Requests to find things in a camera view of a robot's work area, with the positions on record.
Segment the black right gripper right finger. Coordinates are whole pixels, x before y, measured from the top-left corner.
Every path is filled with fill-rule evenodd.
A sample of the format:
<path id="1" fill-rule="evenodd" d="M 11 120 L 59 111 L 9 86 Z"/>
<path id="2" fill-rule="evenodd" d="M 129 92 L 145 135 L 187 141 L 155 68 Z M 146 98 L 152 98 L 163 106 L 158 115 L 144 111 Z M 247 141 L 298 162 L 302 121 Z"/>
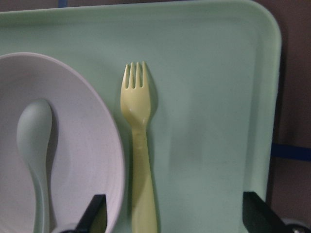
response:
<path id="1" fill-rule="evenodd" d="M 287 233 L 284 222 L 255 192 L 244 192 L 242 222 L 249 233 Z"/>

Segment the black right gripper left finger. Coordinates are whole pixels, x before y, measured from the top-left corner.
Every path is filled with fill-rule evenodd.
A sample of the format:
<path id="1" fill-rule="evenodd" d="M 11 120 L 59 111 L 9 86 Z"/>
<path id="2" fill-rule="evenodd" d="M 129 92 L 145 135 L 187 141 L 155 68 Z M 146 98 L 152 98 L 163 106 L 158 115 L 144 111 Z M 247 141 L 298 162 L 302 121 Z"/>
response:
<path id="1" fill-rule="evenodd" d="M 74 233 L 104 233 L 107 228 L 106 195 L 97 194 L 91 199 Z"/>

